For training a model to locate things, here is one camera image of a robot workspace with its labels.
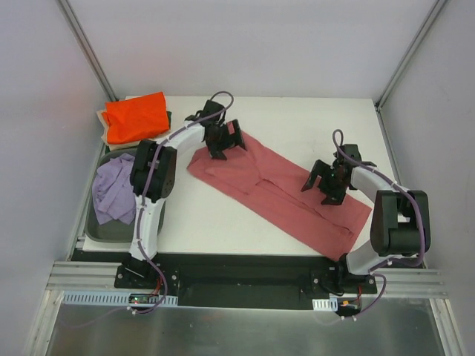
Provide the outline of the right aluminium frame post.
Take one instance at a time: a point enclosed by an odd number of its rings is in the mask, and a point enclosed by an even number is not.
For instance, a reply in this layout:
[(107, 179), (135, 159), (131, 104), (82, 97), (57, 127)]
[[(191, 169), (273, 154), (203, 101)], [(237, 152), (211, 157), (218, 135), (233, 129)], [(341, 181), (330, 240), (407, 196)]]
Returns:
[(436, 21), (441, 16), (442, 11), (449, 3), (449, 0), (436, 0), (432, 3), (429, 11), (427, 12), (427, 15), (424, 17), (414, 37), (410, 41), (395, 70), (393, 71), (388, 83), (385, 85), (383, 91), (381, 92), (381, 95), (374, 102), (375, 109), (377, 112), (380, 112), (381, 109), (384, 107), (391, 93), (398, 84), (400, 78), (411, 63), (413, 57), (416, 55), (417, 51), (419, 50), (422, 43), (428, 36), (429, 32), (435, 25)]

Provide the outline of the lilac crumpled t shirt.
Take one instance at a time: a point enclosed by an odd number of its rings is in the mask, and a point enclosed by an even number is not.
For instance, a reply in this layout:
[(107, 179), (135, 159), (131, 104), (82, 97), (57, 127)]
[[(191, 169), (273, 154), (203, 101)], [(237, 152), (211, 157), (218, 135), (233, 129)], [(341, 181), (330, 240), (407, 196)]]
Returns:
[(97, 168), (92, 185), (92, 201), (100, 225), (112, 220), (126, 225), (133, 222), (136, 213), (130, 183), (133, 164), (134, 156), (124, 153)]

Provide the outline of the orange folded t shirt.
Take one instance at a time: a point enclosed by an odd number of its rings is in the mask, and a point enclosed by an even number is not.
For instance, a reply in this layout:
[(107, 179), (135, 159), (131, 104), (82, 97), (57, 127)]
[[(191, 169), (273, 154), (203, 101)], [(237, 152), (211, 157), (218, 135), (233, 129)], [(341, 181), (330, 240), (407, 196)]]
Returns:
[(108, 123), (108, 142), (122, 144), (151, 139), (170, 130), (163, 92), (106, 102), (105, 121)]

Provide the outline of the aluminium frame post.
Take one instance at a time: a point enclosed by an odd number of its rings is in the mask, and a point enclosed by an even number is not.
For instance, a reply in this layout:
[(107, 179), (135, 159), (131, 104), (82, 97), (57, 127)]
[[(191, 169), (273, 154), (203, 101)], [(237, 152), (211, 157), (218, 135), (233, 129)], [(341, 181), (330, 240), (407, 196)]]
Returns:
[(88, 36), (80, 23), (79, 17), (76, 15), (71, 5), (71, 2), (68, 0), (56, 0), (56, 4), (61, 14), (64, 16), (65, 21), (68, 23), (68, 26), (71, 29), (71, 32), (86, 59), (86, 62), (93, 71), (104, 94), (110, 102), (117, 101), (118, 97), (101, 66), (100, 60), (97, 57), (88, 39)]
[(422, 43), (428, 36), (429, 32), (435, 25), (436, 21), (441, 16), (442, 11), (449, 3), (449, 0), (436, 0), (432, 3), (429, 11), (427, 12), (427, 15), (424, 17), (414, 37), (410, 41), (395, 70), (393, 71), (388, 83), (385, 85), (383, 91), (381, 92), (381, 95), (374, 102), (375, 109), (377, 112), (380, 112), (381, 109), (384, 107), (391, 93), (398, 84), (400, 78), (411, 63), (413, 57), (416, 55), (417, 51), (419, 50)]

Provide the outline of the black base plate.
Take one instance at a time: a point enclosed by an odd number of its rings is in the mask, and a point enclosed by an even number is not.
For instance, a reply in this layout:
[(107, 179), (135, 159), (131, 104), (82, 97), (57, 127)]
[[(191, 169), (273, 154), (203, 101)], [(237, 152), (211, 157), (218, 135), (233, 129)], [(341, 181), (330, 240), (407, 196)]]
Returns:
[(326, 257), (160, 253), (149, 264), (127, 257), (117, 289), (160, 286), (179, 306), (309, 310), (343, 294), (376, 294), (369, 274), (354, 275)]

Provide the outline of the beige folded t shirt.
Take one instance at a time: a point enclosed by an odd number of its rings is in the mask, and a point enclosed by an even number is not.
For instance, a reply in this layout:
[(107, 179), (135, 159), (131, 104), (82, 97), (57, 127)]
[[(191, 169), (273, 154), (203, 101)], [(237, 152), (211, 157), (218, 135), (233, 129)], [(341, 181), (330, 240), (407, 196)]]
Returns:
[(127, 143), (122, 143), (122, 144), (111, 144), (108, 142), (108, 130), (109, 126), (108, 123), (105, 121), (103, 114), (105, 113), (105, 110), (100, 110), (96, 112), (97, 118), (99, 119), (99, 122), (101, 123), (103, 127), (103, 134), (101, 136), (101, 140), (105, 143), (105, 145), (109, 148), (110, 151), (117, 151), (119, 149), (126, 149), (126, 148), (132, 148), (136, 147), (139, 145), (139, 141), (135, 142), (127, 142)]

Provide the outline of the pink t shirt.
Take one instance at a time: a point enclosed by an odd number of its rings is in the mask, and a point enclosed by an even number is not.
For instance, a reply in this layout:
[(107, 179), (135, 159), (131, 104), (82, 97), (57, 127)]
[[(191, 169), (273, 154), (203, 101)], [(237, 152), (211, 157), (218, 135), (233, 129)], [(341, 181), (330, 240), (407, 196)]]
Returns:
[(319, 190), (301, 190), (308, 171), (254, 137), (243, 138), (246, 147), (227, 150), (225, 160), (196, 150), (188, 172), (331, 260), (350, 252), (371, 207), (351, 196), (341, 205), (323, 204)]

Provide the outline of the left aluminium frame post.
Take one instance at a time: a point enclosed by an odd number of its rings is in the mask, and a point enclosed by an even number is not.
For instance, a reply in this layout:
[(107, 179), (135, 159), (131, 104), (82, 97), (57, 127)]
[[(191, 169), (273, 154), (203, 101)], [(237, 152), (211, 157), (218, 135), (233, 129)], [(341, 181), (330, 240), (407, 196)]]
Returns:
[(71, 32), (86, 59), (86, 62), (93, 71), (104, 94), (110, 102), (117, 101), (118, 97), (101, 66), (100, 60), (97, 57), (88, 39), (88, 36), (80, 23), (79, 17), (76, 15), (71, 5), (71, 2), (68, 0), (56, 0), (56, 4), (61, 14), (64, 16), (65, 21), (68, 23), (68, 26), (71, 29)]

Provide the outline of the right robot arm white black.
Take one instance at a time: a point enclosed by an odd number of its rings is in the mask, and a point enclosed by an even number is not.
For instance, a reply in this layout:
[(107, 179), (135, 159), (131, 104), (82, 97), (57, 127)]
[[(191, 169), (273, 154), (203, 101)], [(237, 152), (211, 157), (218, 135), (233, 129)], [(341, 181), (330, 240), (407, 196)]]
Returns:
[(342, 296), (370, 286), (370, 273), (392, 264), (422, 266), (430, 248), (428, 196), (401, 187), (382, 174), (375, 163), (361, 158), (356, 144), (339, 144), (332, 164), (318, 159), (302, 189), (323, 193), (322, 205), (342, 205), (347, 190), (362, 192), (373, 203), (370, 238), (360, 248), (343, 254), (319, 279), (319, 287)]

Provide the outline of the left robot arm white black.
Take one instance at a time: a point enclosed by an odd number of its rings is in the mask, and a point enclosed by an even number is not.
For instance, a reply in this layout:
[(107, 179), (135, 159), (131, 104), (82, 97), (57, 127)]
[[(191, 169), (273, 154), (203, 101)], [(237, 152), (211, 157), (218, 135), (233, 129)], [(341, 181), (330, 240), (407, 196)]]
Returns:
[(154, 258), (166, 200), (175, 184), (177, 159), (181, 153), (202, 143), (209, 156), (217, 160), (227, 159), (224, 154), (227, 149), (244, 149), (246, 144), (239, 121), (226, 121), (230, 107), (212, 96), (202, 109), (186, 117), (179, 129), (163, 139), (145, 139), (138, 145), (130, 175), (137, 208), (134, 235), (129, 256), (117, 269), (115, 287), (152, 289), (165, 285)]

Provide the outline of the aluminium rail front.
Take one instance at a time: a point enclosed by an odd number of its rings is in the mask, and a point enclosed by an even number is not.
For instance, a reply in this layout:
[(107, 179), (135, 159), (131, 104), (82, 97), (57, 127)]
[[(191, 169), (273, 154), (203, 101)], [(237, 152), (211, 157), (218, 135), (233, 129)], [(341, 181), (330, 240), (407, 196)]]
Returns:
[(57, 261), (47, 281), (47, 290), (110, 291), (119, 263)]

